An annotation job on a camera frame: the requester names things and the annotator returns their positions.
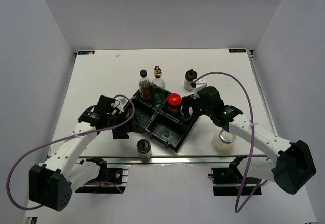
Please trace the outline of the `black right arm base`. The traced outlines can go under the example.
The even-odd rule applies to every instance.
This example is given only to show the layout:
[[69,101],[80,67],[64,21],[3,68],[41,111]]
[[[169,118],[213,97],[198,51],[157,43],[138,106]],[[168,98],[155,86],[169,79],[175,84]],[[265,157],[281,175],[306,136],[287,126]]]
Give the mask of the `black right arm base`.
[[[211,168],[211,173],[208,174],[208,178],[213,183],[214,196],[236,196],[239,192],[239,188],[243,179],[243,174],[237,169],[240,161],[248,158],[248,156],[237,156],[227,167],[214,167]],[[255,185],[257,185],[258,179],[247,177],[242,190],[242,196],[248,196]]]

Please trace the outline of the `black-cap pepper grinder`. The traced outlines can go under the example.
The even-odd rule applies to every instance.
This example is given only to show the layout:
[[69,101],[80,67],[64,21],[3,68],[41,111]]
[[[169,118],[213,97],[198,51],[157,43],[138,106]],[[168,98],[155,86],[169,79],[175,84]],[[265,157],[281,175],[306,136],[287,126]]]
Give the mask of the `black-cap pepper grinder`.
[[144,162],[149,161],[152,156],[151,144],[147,139],[140,139],[136,144],[140,159]]

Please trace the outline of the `clear glass oil bottle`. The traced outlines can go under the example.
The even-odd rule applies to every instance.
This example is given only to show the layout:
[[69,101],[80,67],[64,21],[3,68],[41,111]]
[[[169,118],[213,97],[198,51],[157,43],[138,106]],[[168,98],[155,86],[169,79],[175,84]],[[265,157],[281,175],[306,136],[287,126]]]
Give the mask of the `clear glass oil bottle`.
[[154,68],[154,79],[152,80],[152,100],[158,107],[165,100],[165,82],[162,78],[162,70],[159,66]]

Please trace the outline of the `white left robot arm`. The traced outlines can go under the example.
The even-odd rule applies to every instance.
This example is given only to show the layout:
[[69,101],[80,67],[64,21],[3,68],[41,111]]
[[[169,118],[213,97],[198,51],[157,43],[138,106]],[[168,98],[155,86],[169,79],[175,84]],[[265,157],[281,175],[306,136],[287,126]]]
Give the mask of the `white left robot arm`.
[[62,140],[59,149],[45,162],[34,165],[29,171],[29,199],[42,206],[62,211],[72,194],[85,184],[101,183],[108,177],[105,160],[93,157],[75,163],[100,132],[118,129],[127,125],[135,114],[131,100],[121,94],[113,98],[99,97],[96,105],[87,108],[77,119],[70,136]]

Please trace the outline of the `grey-lid spice jar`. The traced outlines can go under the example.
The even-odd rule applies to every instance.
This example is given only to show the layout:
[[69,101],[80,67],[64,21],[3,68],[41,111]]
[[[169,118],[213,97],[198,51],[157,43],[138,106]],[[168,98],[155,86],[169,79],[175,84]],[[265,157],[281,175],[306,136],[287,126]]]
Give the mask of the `grey-lid spice jar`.
[[182,121],[189,121],[191,119],[191,117],[184,117],[184,116],[181,115],[180,119]]

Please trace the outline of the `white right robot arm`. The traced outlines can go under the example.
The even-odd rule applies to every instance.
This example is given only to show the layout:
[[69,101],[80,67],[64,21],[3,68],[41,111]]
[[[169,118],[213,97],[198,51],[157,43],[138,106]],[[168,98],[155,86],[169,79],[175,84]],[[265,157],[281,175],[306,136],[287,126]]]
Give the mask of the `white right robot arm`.
[[283,191],[293,195],[316,174],[309,146],[304,141],[292,142],[253,125],[241,110],[226,105],[213,86],[183,97],[181,112],[185,118],[208,116],[217,127],[247,142],[253,140],[251,145],[268,157],[261,160],[237,156],[229,164],[230,179],[236,183],[247,177],[264,179],[275,182]]

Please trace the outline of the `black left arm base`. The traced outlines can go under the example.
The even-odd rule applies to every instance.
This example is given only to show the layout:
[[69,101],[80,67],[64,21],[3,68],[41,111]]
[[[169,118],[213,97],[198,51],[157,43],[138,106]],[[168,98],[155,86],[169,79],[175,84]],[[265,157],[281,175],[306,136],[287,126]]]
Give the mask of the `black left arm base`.
[[83,159],[79,164],[95,163],[100,171],[97,178],[88,181],[75,193],[83,194],[122,194],[126,190],[128,182],[129,167],[107,163],[98,157]]

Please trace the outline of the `red-lid sauce jar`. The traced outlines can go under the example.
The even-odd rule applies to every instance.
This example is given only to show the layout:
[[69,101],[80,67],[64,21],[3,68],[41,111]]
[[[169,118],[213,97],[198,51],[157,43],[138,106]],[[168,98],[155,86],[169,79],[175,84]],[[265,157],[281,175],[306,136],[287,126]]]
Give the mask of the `red-lid sauce jar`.
[[182,97],[177,93],[171,93],[167,97],[167,108],[170,113],[177,114],[180,111]]

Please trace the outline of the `red-label black-cap bottle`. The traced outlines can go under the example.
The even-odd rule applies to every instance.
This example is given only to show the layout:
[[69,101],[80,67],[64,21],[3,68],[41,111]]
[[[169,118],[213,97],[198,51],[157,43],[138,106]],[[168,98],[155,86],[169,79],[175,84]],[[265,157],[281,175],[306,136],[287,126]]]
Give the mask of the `red-label black-cap bottle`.
[[142,99],[151,100],[151,80],[147,77],[145,69],[140,70],[139,93]]

